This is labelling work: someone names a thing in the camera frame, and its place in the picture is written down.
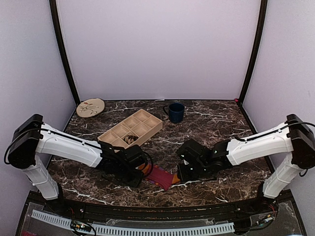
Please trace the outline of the purple striped sock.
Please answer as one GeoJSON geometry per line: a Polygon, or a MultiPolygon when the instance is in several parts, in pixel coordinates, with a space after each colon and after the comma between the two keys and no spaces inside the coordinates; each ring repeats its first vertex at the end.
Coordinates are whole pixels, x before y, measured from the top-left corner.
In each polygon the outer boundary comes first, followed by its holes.
{"type": "Polygon", "coordinates": [[[177,184],[181,181],[177,174],[171,174],[158,165],[153,165],[152,172],[144,179],[161,187],[163,190],[168,190],[171,185],[177,184]]]}

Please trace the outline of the brown argyle sock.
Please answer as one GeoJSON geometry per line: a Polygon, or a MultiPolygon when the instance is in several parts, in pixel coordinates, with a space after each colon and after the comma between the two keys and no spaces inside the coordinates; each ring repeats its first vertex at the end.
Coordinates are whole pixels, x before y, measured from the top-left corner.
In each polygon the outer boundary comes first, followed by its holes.
{"type": "Polygon", "coordinates": [[[128,144],[131,145],[133,142],[135,142],[138,139],[135,135],[126,135],[123,140],[128,144]]]}

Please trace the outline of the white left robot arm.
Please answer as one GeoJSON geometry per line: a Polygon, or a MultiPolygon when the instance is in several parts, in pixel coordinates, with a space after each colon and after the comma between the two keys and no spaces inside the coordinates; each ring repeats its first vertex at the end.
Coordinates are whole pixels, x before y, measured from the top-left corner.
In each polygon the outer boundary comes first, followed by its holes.
{"type": "Polygon", "coordinates": [[[131,187],[146,177],[146,167],[153,170],[152,158],[139,145],[124,148],[81,139],[52,128],[42,115],[34,114],[15,130],[4,162],[22,170],[47,201],[62,199],[63,191],[42,164],[41,153],[83,163],[131,187]]]}

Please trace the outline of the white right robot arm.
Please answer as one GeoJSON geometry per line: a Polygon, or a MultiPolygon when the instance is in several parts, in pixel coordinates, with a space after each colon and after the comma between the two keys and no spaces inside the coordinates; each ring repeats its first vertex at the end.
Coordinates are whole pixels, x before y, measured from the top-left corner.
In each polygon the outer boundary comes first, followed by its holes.
{"type": "Polygon", "coordinates": [[[297,175],[315,166],[312,126],[312,123],[291,114],[274,128],[244,138],[217,142],[212,148],[190,139],[177,150],[177,155],[183,161],[177,166],[178,179],[186,182],[214,178],[218,172],[244,162],[285,153],[285,159],[264,181],[260,191],[264,198],[275,199],[297,175]]]}

